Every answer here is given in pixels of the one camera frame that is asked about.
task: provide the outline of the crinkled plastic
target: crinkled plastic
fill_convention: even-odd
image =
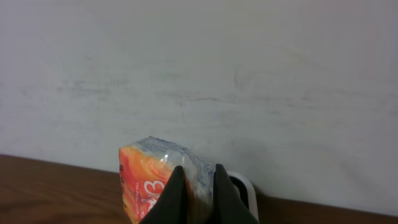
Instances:
[[[187,223],[203,223],[212,209],[214,166],[186,147],[148,137],[119,149],[124,210],[135,224],[151,210],[174,167],[183,166],[190,199]]]

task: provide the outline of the orange package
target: orange package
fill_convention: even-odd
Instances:
[[[148,137],[119,149],[124,210],[139,223],[159,199],[175,166],[184,167],[192,214],[187,222],[199,223],[211,211],[214,168],[178,144]]]

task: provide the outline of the clear plastic packaging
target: clear plastic packaging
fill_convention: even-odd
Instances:
[[[184,168],[190,208],[187,223],[203,223],[212,209],[214,166],[186,147],[148,137],[119,149],[124,210],[135,223],[155,205],[174,167]]]

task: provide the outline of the dark wooden tabletop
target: dark wooden tabletop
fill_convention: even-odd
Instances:
[[[398,223],[398,218],[258,196],[261,223]],[[130,223],[119,174],[0,155],[0,223]]]

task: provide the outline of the snack bag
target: snack bag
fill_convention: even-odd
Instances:
[[[124,210],[139,223],[159,199],[175,166],[183,166],[190,199],[188,223],[203,223],[212,209],[214,167],[186,147],[148,137],[119,149]]]

